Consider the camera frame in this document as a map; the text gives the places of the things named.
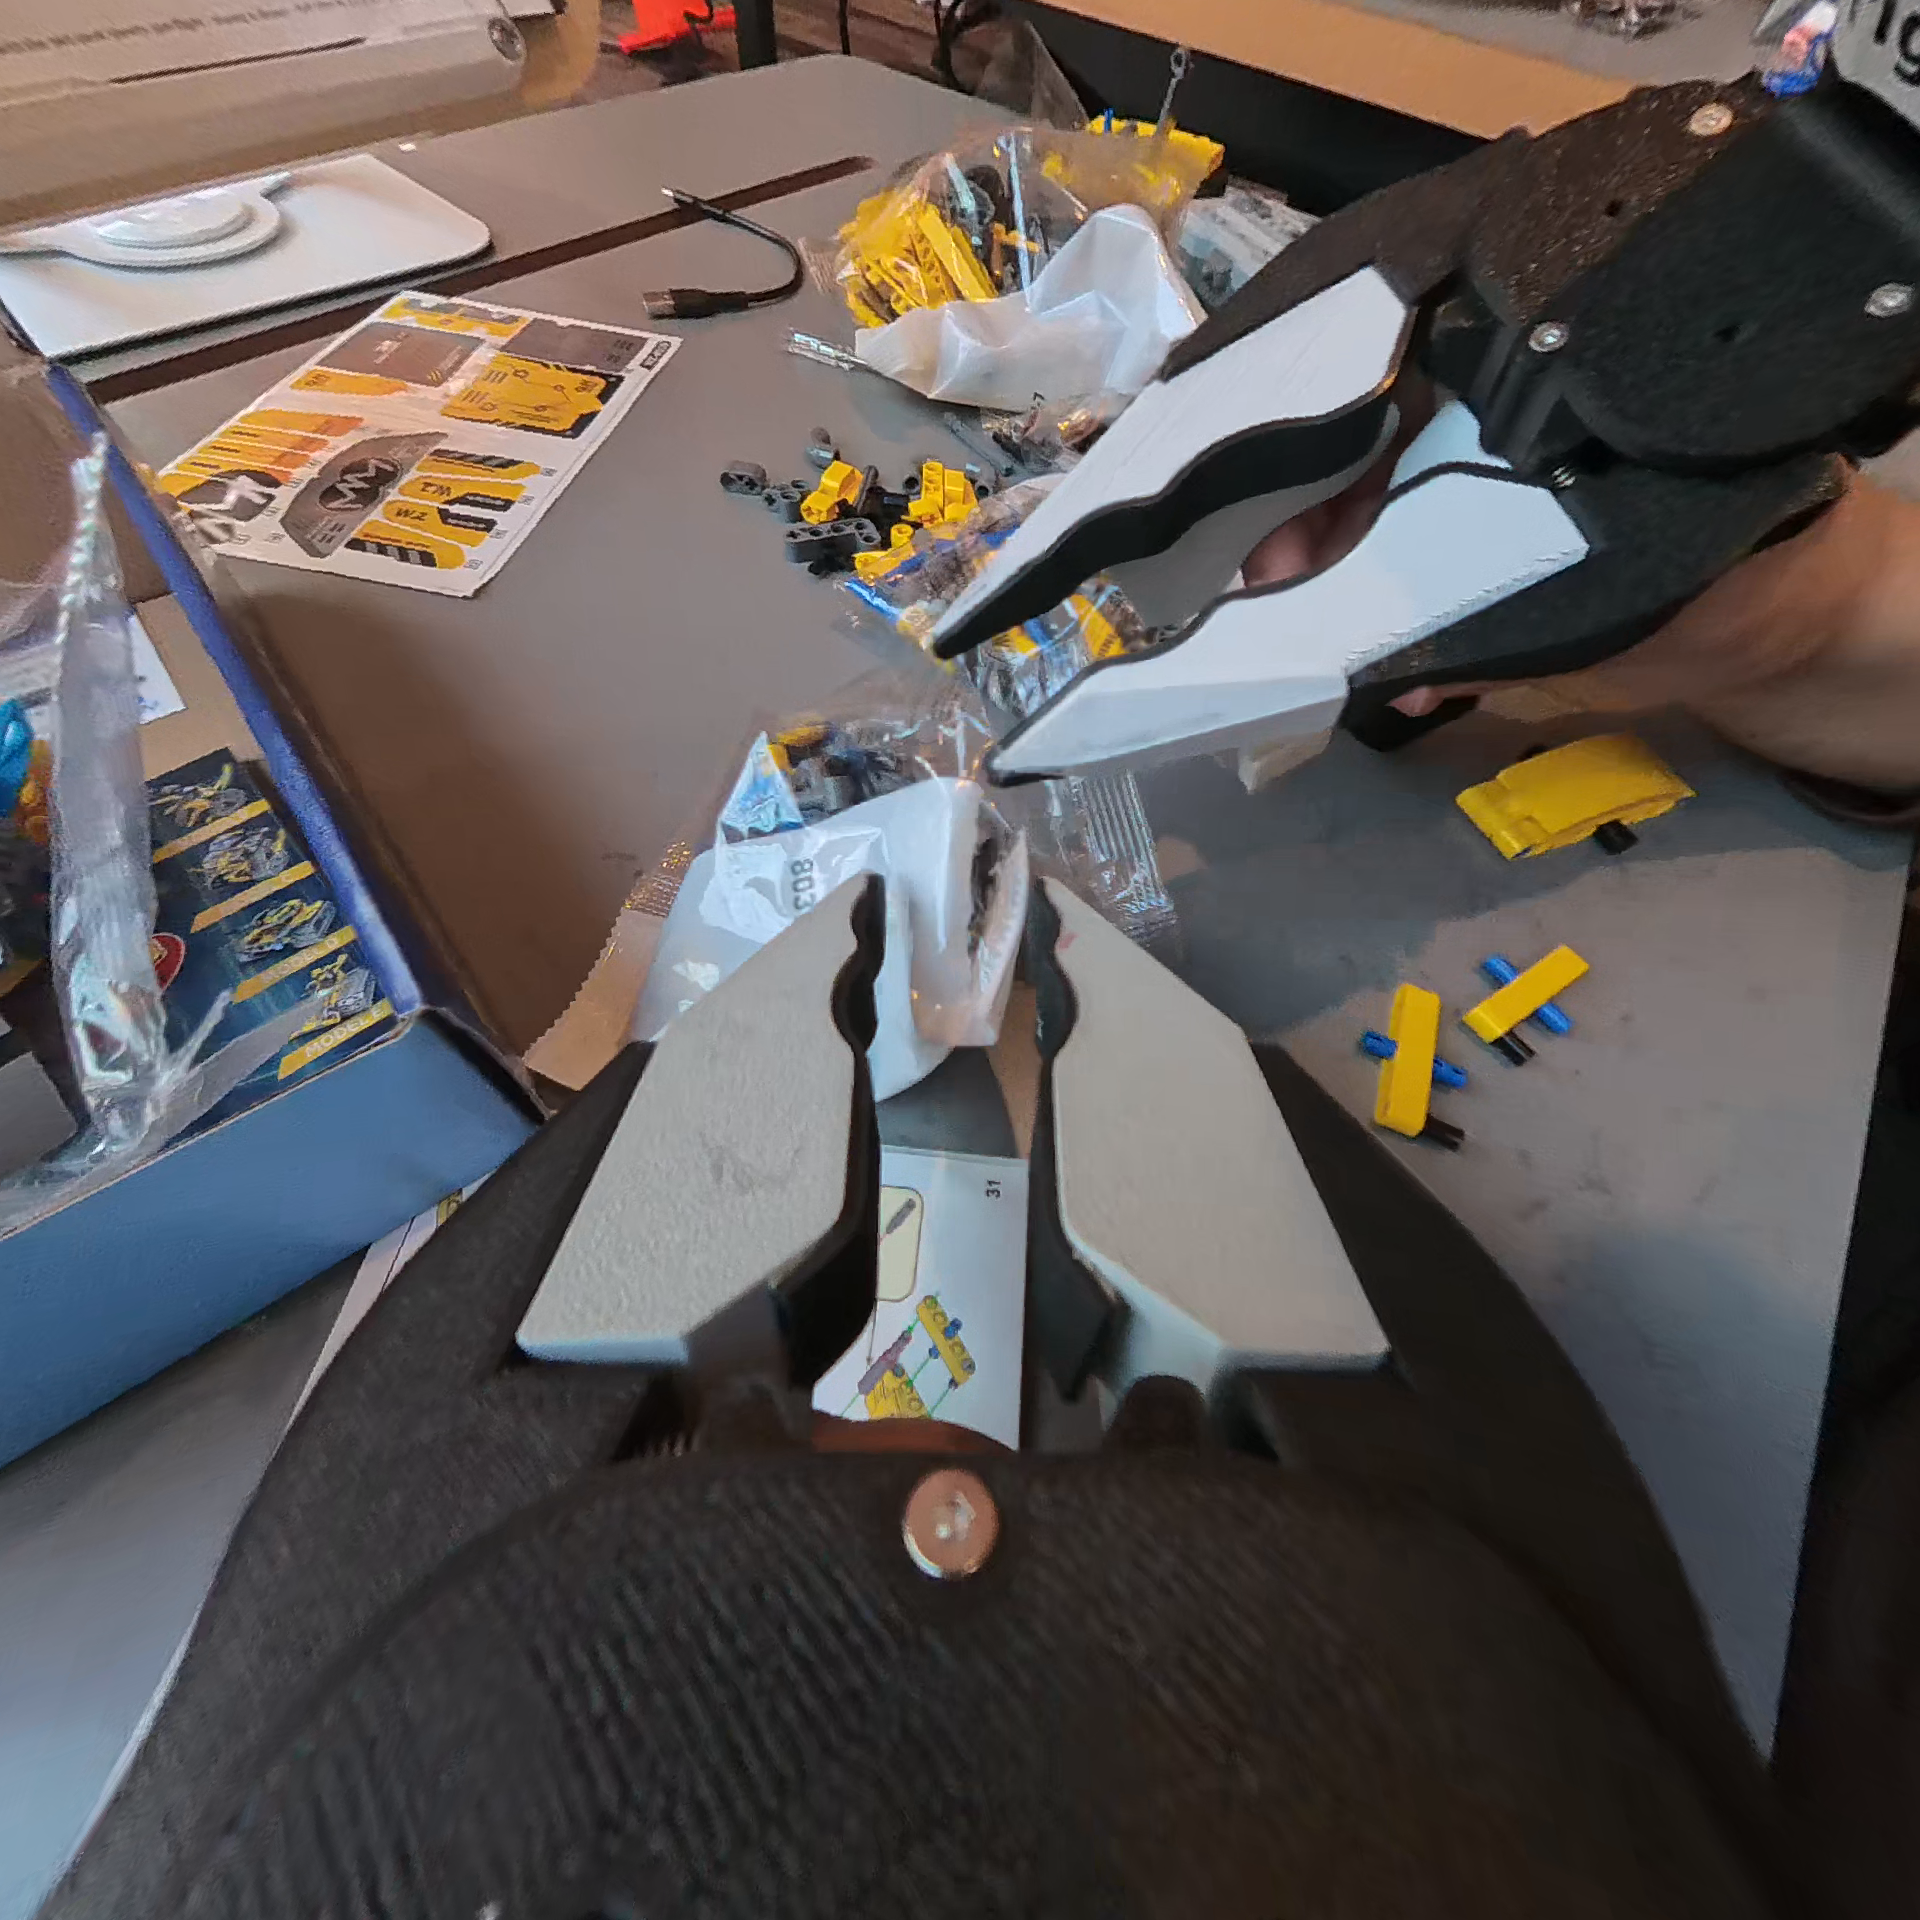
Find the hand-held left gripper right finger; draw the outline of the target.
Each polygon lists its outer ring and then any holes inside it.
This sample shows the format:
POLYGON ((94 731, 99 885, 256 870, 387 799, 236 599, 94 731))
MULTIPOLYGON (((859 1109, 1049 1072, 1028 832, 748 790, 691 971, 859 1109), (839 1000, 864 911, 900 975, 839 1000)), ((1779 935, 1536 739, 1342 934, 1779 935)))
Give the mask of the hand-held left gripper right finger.
POLYGON ((1026 1334, 1065 1400, 1387 1358, 1334 1214, 1234 1019, 1058 880, 1026 965, 1041 1082, 1026 1334))

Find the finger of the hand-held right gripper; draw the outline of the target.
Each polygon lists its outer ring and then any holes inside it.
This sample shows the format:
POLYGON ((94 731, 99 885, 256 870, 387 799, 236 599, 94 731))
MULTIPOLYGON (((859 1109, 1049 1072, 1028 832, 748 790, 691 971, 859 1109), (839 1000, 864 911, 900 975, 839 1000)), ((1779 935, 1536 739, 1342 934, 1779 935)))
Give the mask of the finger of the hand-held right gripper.
POLYGON ((1148 630, 1184 624, 1266 536, 1376 467, 1410 333, 1362 271, 1155 383, 951 602, 930 653, 961 659, 1095 578, 1148 630))
POLYGON ((993 784, 1099 778, 1306 741, 1364 667, 1590 559, 1550 487, 1438 465, 1387 493, 1356 547, 1290 584, 1231 593, 1178 641, 1094 666, 986 760, 993 784))

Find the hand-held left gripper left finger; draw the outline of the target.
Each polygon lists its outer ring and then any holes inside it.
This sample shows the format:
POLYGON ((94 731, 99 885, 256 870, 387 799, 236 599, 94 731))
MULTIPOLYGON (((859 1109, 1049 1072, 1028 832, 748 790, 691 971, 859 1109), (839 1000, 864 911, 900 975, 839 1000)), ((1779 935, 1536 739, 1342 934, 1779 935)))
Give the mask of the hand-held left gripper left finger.
POLYGON ((818 1382, 875 1304, 883 959, 857 874, 646 1050, 522 1353, 818 1382))

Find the clear bag of dark parts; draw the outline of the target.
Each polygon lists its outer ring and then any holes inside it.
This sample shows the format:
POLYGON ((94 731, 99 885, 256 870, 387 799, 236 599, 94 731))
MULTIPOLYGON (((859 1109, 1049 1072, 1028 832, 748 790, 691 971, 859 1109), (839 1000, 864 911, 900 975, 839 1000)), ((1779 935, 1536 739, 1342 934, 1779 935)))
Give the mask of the clear bag of dark parts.
POLYGON ((970 696, 854 699, 750 736, 699 821, 643 866, 583 989, 526 1064, 570 1091, 626 1045, 737 1018, 822 1061, 832 1009, 875 1098, 993 1047, 1044 882, 1144 944, 1170 934, 1131 775, 996 786, 970 696))

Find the yellow curved panel piece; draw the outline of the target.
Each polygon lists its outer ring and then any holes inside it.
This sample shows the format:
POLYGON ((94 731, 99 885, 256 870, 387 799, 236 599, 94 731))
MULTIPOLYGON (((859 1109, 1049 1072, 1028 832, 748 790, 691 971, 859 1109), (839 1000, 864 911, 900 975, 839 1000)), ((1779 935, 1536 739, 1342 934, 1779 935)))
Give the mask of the yellow curved panel piece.
POLYGON ((1633 734, 1576 739, 1536 751, 1456 795, 1456 809, 1507 861, 1594 845, 1619 858, 1640 829, 1697 795, 1633 734))

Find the person's right forearm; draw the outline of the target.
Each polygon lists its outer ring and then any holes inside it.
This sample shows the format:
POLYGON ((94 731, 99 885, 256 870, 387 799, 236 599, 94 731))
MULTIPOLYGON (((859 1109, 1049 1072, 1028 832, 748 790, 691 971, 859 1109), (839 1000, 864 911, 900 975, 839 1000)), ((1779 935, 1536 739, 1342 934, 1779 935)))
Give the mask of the person's right forearm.
POLYGON ((1916 501, 1860 473, 1762 561, 1774 666, 1750 751, 1830 815, 1916 825, 1916 501))

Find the person's right hand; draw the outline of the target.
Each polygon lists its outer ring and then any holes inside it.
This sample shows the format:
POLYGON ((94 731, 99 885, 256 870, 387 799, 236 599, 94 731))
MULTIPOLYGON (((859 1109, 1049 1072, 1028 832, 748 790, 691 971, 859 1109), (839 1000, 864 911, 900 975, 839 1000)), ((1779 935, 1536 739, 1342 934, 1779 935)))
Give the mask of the person's right hand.
POLYGON ((1740 702, 1787 683, 1830 649, 1851 599, 1843 551, 1851 518, 1851 498, 1831 503, 1634 647, 1534 687, 1590 714, 1686 706, 1698 719, 1732 717, 1740 702))

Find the short yellow beam with pins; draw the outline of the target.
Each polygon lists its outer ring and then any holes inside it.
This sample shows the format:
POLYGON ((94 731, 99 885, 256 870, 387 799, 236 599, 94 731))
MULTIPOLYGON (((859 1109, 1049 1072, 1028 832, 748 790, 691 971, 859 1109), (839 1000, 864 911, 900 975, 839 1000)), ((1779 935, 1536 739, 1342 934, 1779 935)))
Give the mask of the short yellow beam with pins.
POLYGON ((1434 1094, 1463 1088, 1466 1074, 1438 1057, 1442 1001, 1426 989, 1401 983, 1386 1027, 1368 1029, 1361 1050, 1376 1061, 1375 1127, 1447 1153, 1466 1144, 1463 1129, 1434 1109, 1434 1094))

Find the instruction booklet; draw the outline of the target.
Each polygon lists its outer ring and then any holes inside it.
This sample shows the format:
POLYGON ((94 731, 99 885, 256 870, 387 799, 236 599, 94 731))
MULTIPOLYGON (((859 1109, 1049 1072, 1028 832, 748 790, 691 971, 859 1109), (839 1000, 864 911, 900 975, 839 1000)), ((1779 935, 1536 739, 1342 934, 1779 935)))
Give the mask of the instruction booklet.
MULTIPOLYGON (((396 1489, 534 1483, 580 1463, 665 1451, 746 1385, 778 1390, 734 1355, 718 1309, 692 1338, 523 1336, 547 1270, 609 1153, 652 1050, 624 1047, 566 1109, 448 1216, 314 1379, 300 1427, 364 1448, 396 1489)), ((880 1151, 875 1305, 811 1385, 824 1418, 934 1421, 1014 1450, 1025 1347, 1025 1189, 1020 1160, 880 1151)))

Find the clear bag of yellow parts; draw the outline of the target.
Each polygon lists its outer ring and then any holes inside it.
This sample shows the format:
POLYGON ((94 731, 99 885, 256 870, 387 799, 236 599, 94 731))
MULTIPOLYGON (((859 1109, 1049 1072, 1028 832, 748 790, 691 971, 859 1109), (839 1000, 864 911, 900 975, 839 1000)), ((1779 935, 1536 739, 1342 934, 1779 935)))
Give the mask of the clear bag of yellow parts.
POLYGON ((1219 143, 1102 113, 986 128, 903 168, 808 254, 859 366, 1016 415, 1131 401, 1315 218, 1219 143))

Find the pile of loose toy parts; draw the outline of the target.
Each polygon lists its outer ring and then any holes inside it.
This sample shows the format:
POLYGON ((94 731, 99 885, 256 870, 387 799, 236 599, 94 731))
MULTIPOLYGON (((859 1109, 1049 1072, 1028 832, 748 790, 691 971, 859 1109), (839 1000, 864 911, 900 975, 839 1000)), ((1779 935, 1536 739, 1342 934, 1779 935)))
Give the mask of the pile of loose toy parts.
MULTIPOLYGON (((924 461, 887 485, 875 467, 851 465, 825 445, 800 478, 779 482, 754 465, 732 465, 718 482, 778 520, 784 555, 836 586, 859 630, 899 635, 934 656, 939 619, 1049 501, 1060 477, 994 477, 924 461)), ((991 706, 1022 719, 1089 667, 1140 656, 1156 639, 1115 578, 1098 574, 947 670, 991 706)))

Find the long yellow beam with pins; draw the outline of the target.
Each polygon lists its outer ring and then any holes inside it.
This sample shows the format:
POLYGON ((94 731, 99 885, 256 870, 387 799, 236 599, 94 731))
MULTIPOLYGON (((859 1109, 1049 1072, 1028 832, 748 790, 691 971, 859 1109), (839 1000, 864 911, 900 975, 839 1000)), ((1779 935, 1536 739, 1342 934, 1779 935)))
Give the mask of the long yellow beam with pins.
POLYGON ((1561 998, 1592 975, 1592 962, 1576 949, 1560 944, 1529 967, 1516 967, 1499 954, 1480 962, 1491 989, 1462 1018, 1462 1029, 1508 1065, 1523 1067, 1536 1058, 1534 1033, 1547 1040, 1571 1039, 1572 1018, 1561 998))

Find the wooden table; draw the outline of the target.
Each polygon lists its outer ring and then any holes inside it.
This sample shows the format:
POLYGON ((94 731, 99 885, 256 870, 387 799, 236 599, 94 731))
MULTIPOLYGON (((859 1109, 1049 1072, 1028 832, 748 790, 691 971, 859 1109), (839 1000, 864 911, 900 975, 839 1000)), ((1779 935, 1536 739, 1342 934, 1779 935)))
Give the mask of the wooden table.
POLYGON ((1678 80, 1731 80, 1758 53, 1766 6, 1680 6, 1625 38, 1534 6, 1065 2, 1099 31, 1135 34, 1303 83, 1440 128, 1543 133, 1678 80))

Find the blue robot kit box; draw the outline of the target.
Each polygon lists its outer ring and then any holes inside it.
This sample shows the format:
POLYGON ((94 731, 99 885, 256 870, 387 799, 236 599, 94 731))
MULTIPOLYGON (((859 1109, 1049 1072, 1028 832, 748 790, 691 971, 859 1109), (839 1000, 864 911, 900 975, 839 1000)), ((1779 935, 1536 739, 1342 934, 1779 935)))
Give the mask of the blue robot kit box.
POLYGON ((392 1016, 369 1047, 343 1040, 252 1109, 4 1238, 8 1465, 483 1179, 540 1113, 241 593, 208 581, 120 448, 107 469, 113 518, 248 725, 392 1016))

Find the clear bag with blue part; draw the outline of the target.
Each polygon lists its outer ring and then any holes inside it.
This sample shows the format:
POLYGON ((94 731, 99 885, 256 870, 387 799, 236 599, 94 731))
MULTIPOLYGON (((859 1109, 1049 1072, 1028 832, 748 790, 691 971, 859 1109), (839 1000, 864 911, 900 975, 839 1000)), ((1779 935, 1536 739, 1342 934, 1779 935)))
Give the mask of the clear bag with blue part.
POLYGON ((94 438, 62 539, 4 584, 4 1194, 78 1179, 177 1125, 201 1035, 170 1040, 139 757, 137 649, 94 438))

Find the yellow black sticker sheet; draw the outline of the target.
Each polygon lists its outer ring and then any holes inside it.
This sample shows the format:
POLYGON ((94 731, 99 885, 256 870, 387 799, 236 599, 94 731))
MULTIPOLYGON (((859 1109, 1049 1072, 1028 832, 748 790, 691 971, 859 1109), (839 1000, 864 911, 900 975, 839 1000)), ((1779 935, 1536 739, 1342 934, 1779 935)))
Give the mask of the yellow black sticker sheet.
POLYGON ((403 294, 153 477, 215 555, 475 597, 681 350, 403 294))

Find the white flat stand base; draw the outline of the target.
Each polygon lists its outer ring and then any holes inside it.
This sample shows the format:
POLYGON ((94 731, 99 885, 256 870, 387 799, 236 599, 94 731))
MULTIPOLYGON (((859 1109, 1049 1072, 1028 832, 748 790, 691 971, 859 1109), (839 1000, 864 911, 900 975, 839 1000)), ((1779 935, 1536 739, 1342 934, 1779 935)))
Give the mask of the white flat stand base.
POLYGON ((3 235, 3 304, 44 357, 139 345, 488 254, 484 222, 369 153, 3 235))

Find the toy brick instruction poster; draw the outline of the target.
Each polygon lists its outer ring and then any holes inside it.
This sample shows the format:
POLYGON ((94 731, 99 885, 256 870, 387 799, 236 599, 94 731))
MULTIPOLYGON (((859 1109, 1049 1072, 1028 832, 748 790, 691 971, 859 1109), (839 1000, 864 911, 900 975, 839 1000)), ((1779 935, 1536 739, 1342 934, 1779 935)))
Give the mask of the toy brick instruction poster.
POLYGON ((8 102, 55 99, 116 83, 199 75, 239 65, 319 57, 488 32, 510 38, 566 17, 547 2, 4 2, 8 102))

